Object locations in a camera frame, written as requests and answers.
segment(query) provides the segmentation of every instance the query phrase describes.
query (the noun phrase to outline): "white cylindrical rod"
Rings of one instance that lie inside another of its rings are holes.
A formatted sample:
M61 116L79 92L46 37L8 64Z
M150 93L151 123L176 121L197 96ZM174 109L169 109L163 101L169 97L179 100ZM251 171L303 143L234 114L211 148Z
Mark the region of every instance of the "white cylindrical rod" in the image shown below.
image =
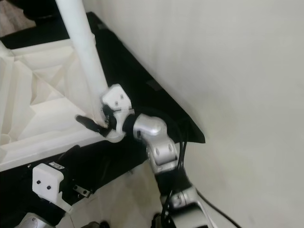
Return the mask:
M101 94L108 89L108 85L82 0L56 0L56 3L85 72L92 99L93 118L103 125Z

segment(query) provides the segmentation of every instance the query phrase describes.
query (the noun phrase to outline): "white bracket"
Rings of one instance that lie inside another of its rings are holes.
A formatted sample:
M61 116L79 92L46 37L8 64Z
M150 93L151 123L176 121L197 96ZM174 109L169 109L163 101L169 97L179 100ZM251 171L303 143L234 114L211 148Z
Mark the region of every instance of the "white bracket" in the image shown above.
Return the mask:
M131 100L119 84L115 84L109 88L107 93L103 95L102 102L114 110L114 116L117 120L116 132L124 135L123 123L130 114L132 108Z
M59 192L59 185L63 179L62 172L42 163L33 168L32 189L40 198L71 213L72 206L62 199L62 192Z

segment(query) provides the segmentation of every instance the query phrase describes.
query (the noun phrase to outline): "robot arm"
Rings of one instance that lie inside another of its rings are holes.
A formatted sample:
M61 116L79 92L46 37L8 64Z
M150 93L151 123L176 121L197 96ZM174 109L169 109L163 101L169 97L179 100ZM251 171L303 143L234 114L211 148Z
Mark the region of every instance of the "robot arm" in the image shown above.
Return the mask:
M158 117L147 116L131 109L131 101L119 85L112 86L102 97L102 102L107 128L84 116L77 116L76 120L104 137L123 137L126 134L146 145L147 157L164 207L162 216L157 218L159 222L156 224L160 225L157 227L215 228L200 202L195 187L188 180L183 161L179 161L182 146L180 145L179 150L176 148L174 141L167 134L166 123ZM67 179L66 169L60 164L40 164L33 169L32 189L41 198L70 213L72 205L62 199ZM31 215L26 221L33 218L35 217Z

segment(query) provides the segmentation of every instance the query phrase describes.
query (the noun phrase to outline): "beige floor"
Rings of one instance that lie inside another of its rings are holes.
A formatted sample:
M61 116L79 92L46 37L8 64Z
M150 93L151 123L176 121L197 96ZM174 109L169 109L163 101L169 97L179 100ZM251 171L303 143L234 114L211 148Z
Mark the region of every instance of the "beige floor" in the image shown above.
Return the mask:
M34 21L23 15L21 9L5 0L0 2L0 37L35 25Z
M91 221L109 221L111 228L149 228L161 211L159 192L147 162L100 188L73 206L57 228L80 228Z

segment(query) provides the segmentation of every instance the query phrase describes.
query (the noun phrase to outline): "black cable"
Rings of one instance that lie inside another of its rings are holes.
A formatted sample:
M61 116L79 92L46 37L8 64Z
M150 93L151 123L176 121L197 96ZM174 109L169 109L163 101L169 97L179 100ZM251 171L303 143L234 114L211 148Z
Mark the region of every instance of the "black cable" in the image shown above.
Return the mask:
M56 160L56 163L61 164L62 161L64 161L67 157L69 157L70 154L77 151L78 149L80 149L79 145L75 145L72 148L68 149L66 152L64 152L62 155L60 155L60 157Z
M242 228L238 223L236 223L236 221L234 221L232 218L230 218L228 215L226 215L223 211L221 211L220 209L218 209L216 206L214 206L209 200L207 200L201 193L200 191L198 191L196 189L199 197L201 197L201 199L203 201L205 201L212 209L214 209L217 213L219 213L221 216L223 216L225 219L227 219L229 222L231 222L235 227L237 228Z
M176 125L176 127L177 127L177 131L178 131L178 134L179 134L180 138L182 138L181 137L180 129L178 128L177 125ZM186 152L186 147L187 147L187 140L188 140L188 129L186 129L186 137L185 137L184 144L182 144L182 142L180 142L180 155L179 155L176 175L178 175L179 170L181 170L184 167L184 158L185 158L185 152ZM165 203L164 203L164 205L162 207L162 211L161 211L162 212L161 213L161 226L163 228L166 227L165 216L166 216L166 211L169 208L169 200L170 200L170 197L172 195L172 192L173 192L173 187L172 187L169 195L167 196L167 199L166 199L166 201L165 201Z

